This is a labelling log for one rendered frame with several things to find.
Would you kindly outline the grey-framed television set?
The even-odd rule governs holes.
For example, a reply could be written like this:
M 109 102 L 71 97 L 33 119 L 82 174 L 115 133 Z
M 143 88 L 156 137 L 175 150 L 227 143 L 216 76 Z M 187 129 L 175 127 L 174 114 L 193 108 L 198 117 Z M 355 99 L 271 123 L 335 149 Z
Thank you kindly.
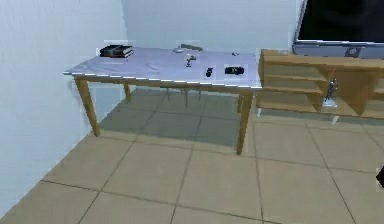
M 304 0 L 292 50 L 384 60 L 384 0 Z

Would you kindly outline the white-topped wooden table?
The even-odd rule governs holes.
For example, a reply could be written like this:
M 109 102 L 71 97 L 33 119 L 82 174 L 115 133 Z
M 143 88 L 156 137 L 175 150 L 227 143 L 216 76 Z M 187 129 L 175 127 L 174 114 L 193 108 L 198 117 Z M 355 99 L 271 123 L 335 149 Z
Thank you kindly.
M 243 151 L 247 123 L 255 92 L 262 89 L 258 74 L 258 62 L 253 53 L 196 51 L 185 49 L 174 53 L 173 49 L 133 47 L 126 58 L 95 56 L 66 70 L 73 77 L 84 105 L 93 134 L 100 134 L 95 109 L 88 84 L 90 82 L 113 83 L 124 87 L 145 86 L 237 94 L 240 125 L 236 153 Z M 186 67 L 187 54 L 196 60 Z M 243 67 L 244 74 L 225 74 L 226 67 Z

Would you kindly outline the black books stack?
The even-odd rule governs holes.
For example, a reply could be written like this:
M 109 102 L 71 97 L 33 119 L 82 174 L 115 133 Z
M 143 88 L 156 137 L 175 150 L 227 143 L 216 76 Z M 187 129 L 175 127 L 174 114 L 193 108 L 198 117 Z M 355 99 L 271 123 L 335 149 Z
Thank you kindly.
M 126 58 L 134 52 L 131 46 L 109 45 L 100 50 L 101 57 Z

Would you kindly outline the wooden shelf unit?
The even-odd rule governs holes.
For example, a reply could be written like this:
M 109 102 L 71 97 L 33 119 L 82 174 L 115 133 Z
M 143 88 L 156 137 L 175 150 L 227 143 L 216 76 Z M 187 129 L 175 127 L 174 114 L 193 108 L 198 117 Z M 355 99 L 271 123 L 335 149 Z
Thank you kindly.
M 258 72 L 258 110 L 274 109 L 384 119 L 384 60 L 299 56 L 263 49 Z M 323 106 L 329 83 L 336 107 Z

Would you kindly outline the silver statuette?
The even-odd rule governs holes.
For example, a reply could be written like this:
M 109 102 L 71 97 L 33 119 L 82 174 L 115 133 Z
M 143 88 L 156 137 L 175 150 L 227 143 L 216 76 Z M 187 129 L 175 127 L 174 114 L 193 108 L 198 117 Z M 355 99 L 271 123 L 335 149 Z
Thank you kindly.
M 332 99 L 334 92 L 338 89 L 338 82 L 333 79 L 328 86 L 327 94 L 323 100 L 323 106 L 325 107 L 336 107 L 336 102 Z

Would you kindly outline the black object at edge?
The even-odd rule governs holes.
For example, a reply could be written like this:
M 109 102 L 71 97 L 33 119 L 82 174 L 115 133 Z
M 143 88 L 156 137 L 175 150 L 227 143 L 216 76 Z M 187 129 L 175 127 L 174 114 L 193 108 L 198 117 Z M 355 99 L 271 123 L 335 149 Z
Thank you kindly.
M 384 189 L 384 167 L 382 167 L 376 175 L 376 180 L 380 184 L 381 188 Z

